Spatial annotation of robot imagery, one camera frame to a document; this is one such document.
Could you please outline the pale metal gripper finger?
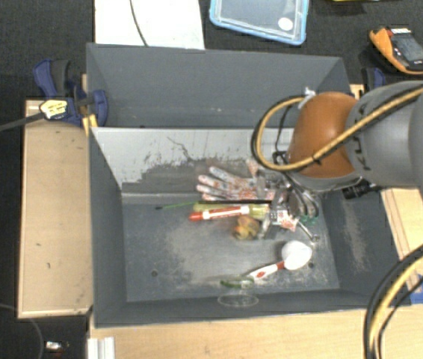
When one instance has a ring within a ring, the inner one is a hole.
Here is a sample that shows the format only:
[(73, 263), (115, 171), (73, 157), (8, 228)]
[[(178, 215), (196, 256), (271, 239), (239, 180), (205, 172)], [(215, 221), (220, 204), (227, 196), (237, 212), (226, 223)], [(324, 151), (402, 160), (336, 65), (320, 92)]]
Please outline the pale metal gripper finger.
[(262, 221), (260, 239), (275, 240), (279, 230), (277, 211), (270, 210)]
[(264, 177), (256, 178), (256, 197), (258, 200), (270, 200), (267, 189), (267, 181)]

